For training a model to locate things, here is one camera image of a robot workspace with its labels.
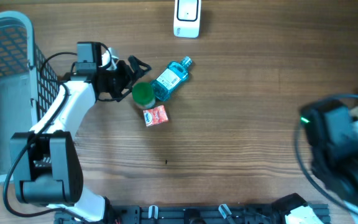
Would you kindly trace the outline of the white barcode scanner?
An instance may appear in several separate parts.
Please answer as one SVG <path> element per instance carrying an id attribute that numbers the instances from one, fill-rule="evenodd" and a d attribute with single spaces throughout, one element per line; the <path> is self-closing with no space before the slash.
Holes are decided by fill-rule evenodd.
<path id="1" fill-rule="evenodd" d="M 173 34 L 195 39 L 200 34 L 201 0 L 175 0 Z"/>

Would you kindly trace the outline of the green lid jar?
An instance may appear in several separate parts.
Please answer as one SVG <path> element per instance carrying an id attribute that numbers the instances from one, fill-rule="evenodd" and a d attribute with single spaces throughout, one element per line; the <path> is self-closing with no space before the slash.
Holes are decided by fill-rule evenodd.
<path id="1" fill-rule="evenodd" d="M 132 89 L 134 103 L 141 109 L 147 110 L 154 107 L 155 94 L 151 84 L 147 82 L 137 83 Z"/>

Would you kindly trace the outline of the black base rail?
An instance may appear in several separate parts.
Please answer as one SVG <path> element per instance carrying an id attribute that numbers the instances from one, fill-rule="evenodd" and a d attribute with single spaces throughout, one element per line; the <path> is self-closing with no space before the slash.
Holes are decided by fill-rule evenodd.
<path id="1" fill-rule="evenodd" d="M 270 204 L 248 204 L 229 207 L 231 218 L 237 224 L 269 224 L 284 223 Z M 199 218 L 205 223 L 228 223 L 218 211 L 217 206 L 212 207 L 159 207 L 158 217 L 149 217 L 149 208 L 140 206 L 114 206 L 113 214 L 116 223 L 122 224 L 185 224 Z"/>

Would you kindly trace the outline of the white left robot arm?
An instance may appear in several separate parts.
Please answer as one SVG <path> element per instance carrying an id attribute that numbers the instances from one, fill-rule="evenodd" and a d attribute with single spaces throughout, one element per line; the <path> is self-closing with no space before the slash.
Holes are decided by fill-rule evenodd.
<path id="1" fill-rule="evenodd" d="M 110 95 L 122 101 L 151 66 L 131 55 L 120 60 L 100 42 L 78 42 L 71 69 L 57 81 L 52 105 L 28 132 L 10 140 L 11 168 L 2 200 L 6 210 L 22 218 L 52 212 L 66 213 L 79 223 L 120 223 L 110 201 L 83 183 L 83 172 L 73 142 L 88 110 Z"/>

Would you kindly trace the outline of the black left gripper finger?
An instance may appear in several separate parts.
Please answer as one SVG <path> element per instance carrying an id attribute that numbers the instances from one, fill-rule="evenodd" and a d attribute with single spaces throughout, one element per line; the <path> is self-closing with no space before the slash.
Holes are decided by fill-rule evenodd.
<path id="1" fill-rule="evenodd" d="M 149 71 L 151 71 L 152 67 L 139 60 L 137 57 L 131 55 L 128 58 L 128 62 L 130 63 L 131 69 L 133 71 L 132 80 L 136 82 L 138 79 L 142 78 Z"/>
<path id="2" fill-rule="evenodd" d="M 123 100 L 127 95 L 132 93 L 133 84 L 129 83 L 126 86 L 118 85 L 117 86 L 117 100 Z"/>

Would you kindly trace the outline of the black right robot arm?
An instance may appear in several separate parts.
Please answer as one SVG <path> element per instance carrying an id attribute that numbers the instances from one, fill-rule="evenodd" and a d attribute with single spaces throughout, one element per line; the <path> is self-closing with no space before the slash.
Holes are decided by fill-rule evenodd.
<path id="1" fill-rule="evenodd" d="M 296 159 L 310 184 L 329 201 L 345 209 L 358 207 L 358 136 L 349 108 L 334 95 L 300 108 L 294 133 Z M 304 130 L 311 147 L 311 170 L 307 171 L 299 152 L 299 135 Z M 358 216 L 358 212 L 348 210 Z"/>

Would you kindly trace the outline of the grey plastic shopping basket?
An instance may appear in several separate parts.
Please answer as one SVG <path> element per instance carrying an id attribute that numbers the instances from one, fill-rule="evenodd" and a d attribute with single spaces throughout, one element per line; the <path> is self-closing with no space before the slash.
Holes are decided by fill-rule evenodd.
<path id="1" fill-rule="evenodd" d="M 0 184 L 11 166 L 9 141 L 26 132 L 58 94 L 57 75 L 35 43 L 30 19 L 17 11 L 0 12 Z"/>

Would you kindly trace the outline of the red tissue packet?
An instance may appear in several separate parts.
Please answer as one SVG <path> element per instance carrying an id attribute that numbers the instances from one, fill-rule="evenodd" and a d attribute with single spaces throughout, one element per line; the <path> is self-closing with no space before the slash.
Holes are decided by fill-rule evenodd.
<path id="1" fill-rule="evenodd" d="M 164 105 L 157 106 L 152 109 L 143 110 L 145 125 L 147 127 L 168 121 L 168 115 Z"/>

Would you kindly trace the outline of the blue mouthwash bottle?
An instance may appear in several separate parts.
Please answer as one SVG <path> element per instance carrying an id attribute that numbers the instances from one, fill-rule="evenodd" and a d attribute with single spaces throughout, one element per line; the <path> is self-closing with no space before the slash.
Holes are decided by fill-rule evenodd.
<path id="1" fill-rule="evenodd" d="M 171 61 L 166 69 L 150 82 L 155 97 L 160 101 L 167 101 L 180 84 L 189 78 L 189 68 L 192 63 L 189 56 L 184 57 L 180 62 Z"/>

